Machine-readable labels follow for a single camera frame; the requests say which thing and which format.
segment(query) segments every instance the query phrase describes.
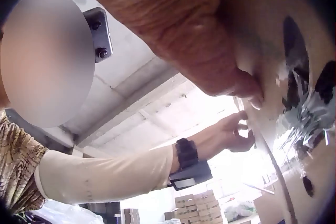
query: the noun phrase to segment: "black watch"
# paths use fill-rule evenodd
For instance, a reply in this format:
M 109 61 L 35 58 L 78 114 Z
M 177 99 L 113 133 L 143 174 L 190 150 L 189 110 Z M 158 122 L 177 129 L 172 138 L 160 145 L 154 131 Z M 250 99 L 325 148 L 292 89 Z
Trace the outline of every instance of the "black watch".
M 198 163 L 197 149 L 194 141 L 182 138 L 176 142 L 176 150 L 178 162 L 180 163 L 179 170 L 184 170 Z
M 168 186 L 173 186 L 178 191 L 212 178 L 207 161 L 198 159 L 194 141 L 182 138 L 175 146 L 180 167 L 177 172 L 170 174 L 171 184 Z

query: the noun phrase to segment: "white plastic sheet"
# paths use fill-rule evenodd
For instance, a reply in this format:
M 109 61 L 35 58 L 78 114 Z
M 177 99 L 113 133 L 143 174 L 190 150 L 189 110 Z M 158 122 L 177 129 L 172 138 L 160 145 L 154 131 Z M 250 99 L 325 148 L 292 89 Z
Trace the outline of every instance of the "white plastic sheet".
M 104 224 L 102 217 L 90 210 L 55 200 L 48 200 L 40 210 L 32 213 L 52 224 Z

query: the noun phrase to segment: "black wristband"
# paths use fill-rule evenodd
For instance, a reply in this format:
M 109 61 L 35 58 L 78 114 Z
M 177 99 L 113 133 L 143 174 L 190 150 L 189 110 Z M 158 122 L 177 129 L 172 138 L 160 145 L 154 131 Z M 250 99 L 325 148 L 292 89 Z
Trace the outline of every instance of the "black wristband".
M 176 150 L 180 170 L 188 168 L 198 163 L 197 149 L 194 141 L 182 138 L 176 142 Z

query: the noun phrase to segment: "wall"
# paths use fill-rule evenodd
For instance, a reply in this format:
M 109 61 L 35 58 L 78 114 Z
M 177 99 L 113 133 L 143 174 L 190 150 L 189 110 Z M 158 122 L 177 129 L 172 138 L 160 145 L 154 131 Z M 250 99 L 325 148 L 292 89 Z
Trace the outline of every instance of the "wall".
M 120 202 L 122 223 L 124 223 L 123 209 L 139 209 L 141 224 L 158 224 L 165 220 L 164 213 L 175 209 L 174 189 L 165 188 L 148 194 Z

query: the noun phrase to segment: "woman's arm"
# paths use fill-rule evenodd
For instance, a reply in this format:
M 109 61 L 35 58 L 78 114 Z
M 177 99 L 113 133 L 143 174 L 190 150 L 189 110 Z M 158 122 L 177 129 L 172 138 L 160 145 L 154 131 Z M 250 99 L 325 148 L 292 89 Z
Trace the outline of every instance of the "woman's arm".
M 244 111 L 188 137 L 195 142 L 200 160 L 209 160 L 224 149 L 249 150 L 254 143 L 238 134 L 246 125 Z M 48 151 L 35 171 L 37 187 L 45 198 L 67 204 L 124 200 L 169 183 L 169 175 L 179 169 L 175 145 L 115 158 L 79 158 Z

